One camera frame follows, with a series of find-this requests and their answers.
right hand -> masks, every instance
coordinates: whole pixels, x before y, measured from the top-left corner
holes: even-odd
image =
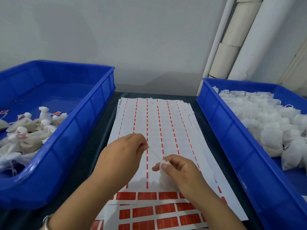
[[[163,159],[169,161],[171,165],[162,164],[161,169],[176,182],[183,196],[191,203],[196,203],[199,196],[204,195],[204,192],[210,189],[193,161],[174,154]],[[159,168],[160,163],[157,163],[152,170],[158,171]]]

bangle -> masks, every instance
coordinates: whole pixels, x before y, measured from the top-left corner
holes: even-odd
[[[46,216],[43,220],[43,227],[42,227],[42,230],[50,230],[49,227],[48,227],[48,222],[49,222],[49,219],[52,215],[50,216]]]

white pipe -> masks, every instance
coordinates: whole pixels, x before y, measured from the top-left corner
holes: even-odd
[[[227,21],[228,21],[228,18],[229,18],[229,15],[230,15],[230,12],[232,10],[232,6],[233,6],[234,2],[235,2],[235,0],[227,0],[227,2],[226,2],[224,12],[222,14],[222,18],[221,18],[219,27],[217,28],[217,32],[216,32],[216,35],[215,35],[215,38],[214,38],[214,41],[213,41],[213,44],[212,44],[212,48],[211,48],[211,51],[210,51],[210,54],[209,54],[209,57],[208,57],[208,60],[207,60],[206,66],[205,66],[203,78],[208,77],[208,75],[209,75],[209,71],[211,69],[211,66],[212,66],[212,63],[213,63],[213,60],[214,60],[214,56],[215,56],[217,48],[218,48],[218,46],[221,42],[221,38],[222,38],[224,29],[225,29],[225,26],[227,24]],[[199,85],[199,88],[198,88],[198,91],[197,91],[197,96],[201,92],[202,86],[203,86],[203,80],[201,80],[201,83]]]
[[[295,0],[263,0],[229,80],[250,80]]]

table surface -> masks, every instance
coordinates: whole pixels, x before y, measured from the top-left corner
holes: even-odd
[[[194,96],[176,96],[176,95],[160,95],[160,94],[144,94],[144,93],[126,93],[115,92],[107,104],[105,111],[99,118],[91,136],[88,139],[84,149],[73,165],[67,179],[65,180],[59,193],[51,203],[37,210],[7,210],[0,208],[0,229],[16,230],[16,229],[39,229],[46,215],[54,213],[60,205],[77,189],[77,187],[86,180],[92,173],[98,156],[102,149],[107,145],[113,122],[116,115],[118,99],[127,98],[154,98],[183,100],[190,103],[195,113],[195,117],[201,127],[203,135],[206,139],[209,149],[214,158],[221,167],[226,179],[232,187],[240,204],[242,205],[248,221],[243,221],[247,229],[263,229],[261,222],[253,209],[246,193],[244,192],[234,170],[227,160],[217,138],[215,137],[208,121],[202,113]]]

blue plastic tray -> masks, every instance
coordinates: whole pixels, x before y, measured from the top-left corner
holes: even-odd
[[[271,92],[282,105],[307,114],[307,100],[276,84],[204,78],[197,102],[265,229],[307,229],[307,177],[303,169],[281,170],[212,88]]]
[[[68,113],[20,174],[0,174],[0,206],[36,209],[53,199],[116,88],[113,70],[38,60],[0,73],[0,112],[9,110],[3,120],[15,122],[24,112],[38,118],[39,106],[48,107],[50,113]],[[0,139],[5,136],[2,131]]]

